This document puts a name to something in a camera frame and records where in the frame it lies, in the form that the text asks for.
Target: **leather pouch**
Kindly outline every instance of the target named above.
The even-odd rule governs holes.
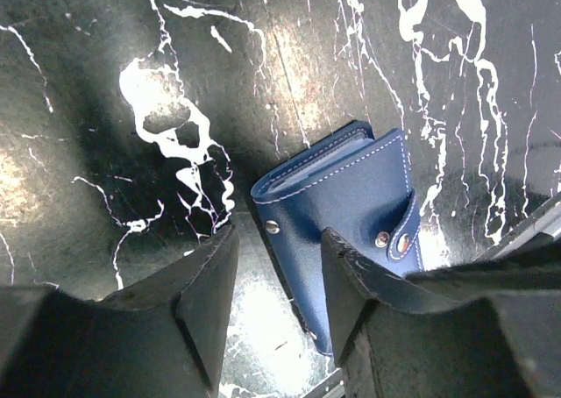
[[[261,222],[317,350],[331,355],[321,236],[331,227],[397,276],[423,270],[404,134],[354,122],[262,177]]]

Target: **black marble table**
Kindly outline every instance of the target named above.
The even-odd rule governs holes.
[[[560,2],[0,0],[0,281],[101,299],[232,220],[222,395],[325,392],[249,187],[401,127],[425,266],[475,259],[561,191]]]

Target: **wallet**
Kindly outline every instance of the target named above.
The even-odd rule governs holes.
[[[331,227],[402,277],[423,270],[421,219],[401,130],[354,122],[263,176],[252,198],[317,350],[332,354],[321,237]]]

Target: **blue leather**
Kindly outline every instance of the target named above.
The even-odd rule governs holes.
[[[262,223],[274,220],[280,227],[277,234],[267,235],[323,354],[331,354],[320,251],[323,229],[332,227],[398,276],[423,270],[418,201],[401,130],[373,140],[367,122],[350,124],[261,178],[252,198]],[[375,244],[381,231],[390,234],[386,247]],[[404,234],[408,246],[399,252]]]

